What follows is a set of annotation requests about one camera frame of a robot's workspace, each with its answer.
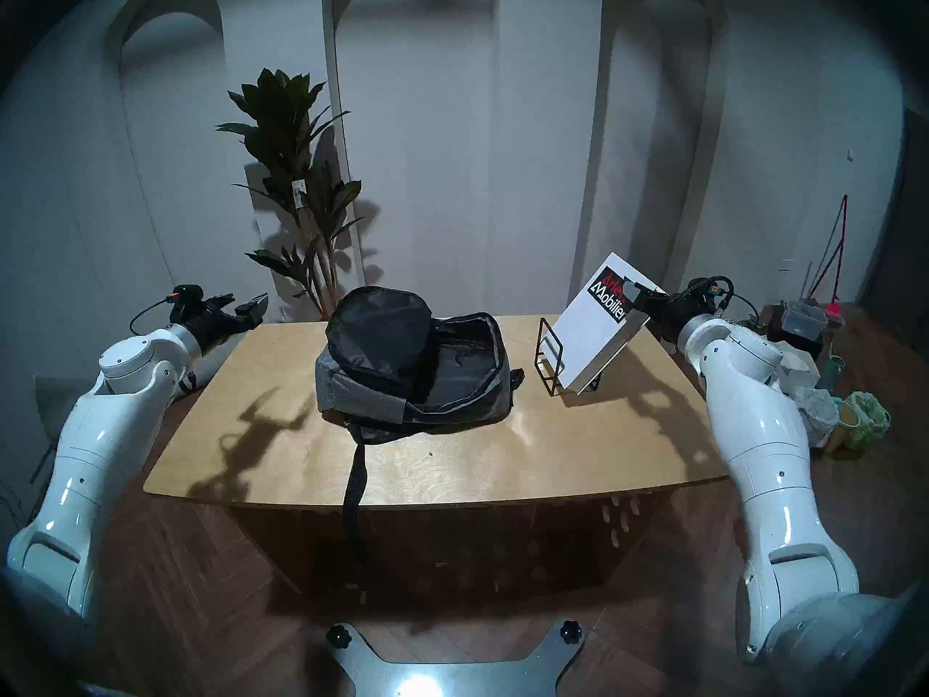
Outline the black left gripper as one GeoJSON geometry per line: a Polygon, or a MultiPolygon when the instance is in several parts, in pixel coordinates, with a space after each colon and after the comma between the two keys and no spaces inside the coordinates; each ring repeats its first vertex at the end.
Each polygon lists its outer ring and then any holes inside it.
{"type": "Polygon", "coordinates": [[[263,319],[269,307],[267,294],[257,295],[238,306],[235,314],[224,307],[235,301],[233,294],[214,295],[211,302],[176,303],[176,323],[196,340],[202,356],[233,335],[252,329],[252,319],[263,319]]]}

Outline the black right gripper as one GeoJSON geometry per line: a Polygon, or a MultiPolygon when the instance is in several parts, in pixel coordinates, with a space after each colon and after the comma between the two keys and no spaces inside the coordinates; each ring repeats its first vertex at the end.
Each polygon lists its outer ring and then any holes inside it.
{"type": "Polygon", "coordinates": [[[633,281],[622,281],[622,297],[656,323],[660,338],[678,338],[687,323],[701,314],[701,296],[667,295],[633,281]]]}

